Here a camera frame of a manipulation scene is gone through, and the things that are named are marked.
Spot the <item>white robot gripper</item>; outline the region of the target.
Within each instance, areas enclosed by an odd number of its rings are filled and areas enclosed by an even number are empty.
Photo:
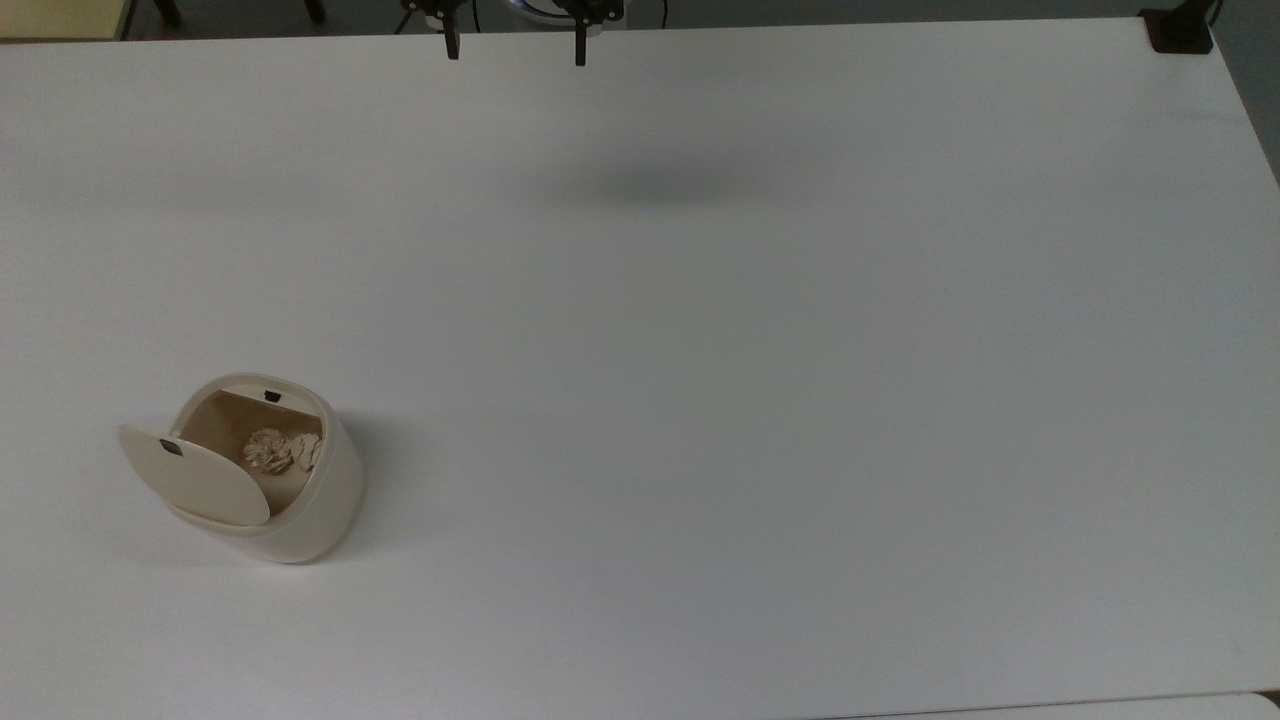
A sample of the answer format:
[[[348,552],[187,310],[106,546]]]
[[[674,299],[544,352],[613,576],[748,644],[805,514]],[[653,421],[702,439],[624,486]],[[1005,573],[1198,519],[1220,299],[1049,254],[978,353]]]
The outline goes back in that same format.
[[[588,41],[605,23],[621,23],[627,15],[626,1],[401,1],[403,13],[417,13],[428,18],[428,26],[445,40],[449,59],[460,58],[460,24],[463,14],[472,27],[483,27],[480,9],[495,5],[515,13],[526,22],[543,26],[573,26],[575,65],[588,63]]]

